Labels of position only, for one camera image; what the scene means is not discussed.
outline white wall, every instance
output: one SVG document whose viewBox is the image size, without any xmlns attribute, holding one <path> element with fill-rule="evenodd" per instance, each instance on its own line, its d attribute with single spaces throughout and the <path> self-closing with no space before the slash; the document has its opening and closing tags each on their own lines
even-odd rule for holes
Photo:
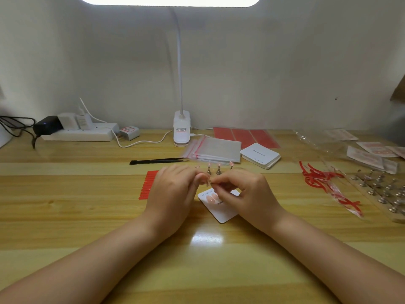
<svg viewBox="0 0 405 304">
<path fill-rule="evenodd" d="M 107 121 L 171 127 L 178 92 L 167 9 L 37 2 L 0 0 L 9 42 L 0 41 L 0 85 L 9 102 L 53 114 L 75 110 L 81 96 Z M 26 11 L 40 21 L 32 32 L 13 24 Z M 176 12 L 193 126 L 276 129 L 314 119 L 366 129 L 390 116 L 389 98 L 405 73 L 405 0 L 261 0 L 251 8 Z M 52 58 L 27 68 L 38 60 L 26 46 L 34 38 L 35 51 Z M 25 70 L 10 78 L 4 63 L 6 72 L 15 64 Z"/>
</svg>

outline person's left hand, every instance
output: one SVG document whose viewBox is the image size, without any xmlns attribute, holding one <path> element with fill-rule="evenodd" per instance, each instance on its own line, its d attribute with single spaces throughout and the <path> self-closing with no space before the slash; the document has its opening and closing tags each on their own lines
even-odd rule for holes
<svg viewBox="0 0 405 304">
<path fill-rule="evenodd" d="M 173 235 L 190 212 L 198 186 L 207 173 L 185 165 L 162 168 L 156 175 L 143 216 L 164 239 Z"/>
</svg>

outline forearm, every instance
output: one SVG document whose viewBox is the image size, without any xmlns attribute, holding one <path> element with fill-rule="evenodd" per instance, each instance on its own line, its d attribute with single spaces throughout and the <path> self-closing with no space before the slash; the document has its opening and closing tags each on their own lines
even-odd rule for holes
<svg viewBox="0 0 405 304">
<path fill-rule="evenodd" d="M 0 292 L 1 303 L 100 303 L 163 239 L 141 216 Z"/>
<path fill-rule="evenodd" d="M 405 276 L 285 213 L 265 232 L 344 303 L 402 303 Z"/>
</svg>

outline black cable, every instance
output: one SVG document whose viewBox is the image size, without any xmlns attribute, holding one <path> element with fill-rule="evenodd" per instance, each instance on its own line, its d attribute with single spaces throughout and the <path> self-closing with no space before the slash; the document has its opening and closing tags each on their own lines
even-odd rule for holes
<svg viewBox="0 0 405 304">
<path fill-rule="evenodd" d="M 19 121 L 19 119 L 29 119 L 32 120 L 31 125 L 25 125 L 23 122 Z M 27 129 L 32 128 L 36 123 L 36 120 L 32 117 L 12 117 L 12 116 L 5 116 L 5 115 L 0 115 L 0 125 L 13 137 L 20 137 L 24 132 L 27 132 L 32 136 L 31 144 L 32 147 L 35 149 L 35 142 L 39 137 L 35 137 L 31 132 L 29 132 Z M 15 134 L 14 132 L 11 131 L 11 129 L 16 129 L 20 130 L 18 134 Z"/>
</svg>

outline hand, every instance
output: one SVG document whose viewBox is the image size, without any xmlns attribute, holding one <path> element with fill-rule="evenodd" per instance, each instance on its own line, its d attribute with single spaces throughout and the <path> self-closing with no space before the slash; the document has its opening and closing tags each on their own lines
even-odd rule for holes
<svg viewBox="0 0 405 304">
<path fill-rule="evenodd" d="M 241 217 L 265 233 L 286 213 L 261 174 L 232 169 L 212 178 L 211 185 L 223 202 L 232 205 Z M 241 190 L 239 196 L 230 193 L 236 188 Z"/>
<path fill-rule="evenodd" d="M 198 186 L 209 179 L 199 169 L 172 165 L 156 175 L 142 214 L 164 239 L 173 235 L 190 212 Z"/>
</svg>

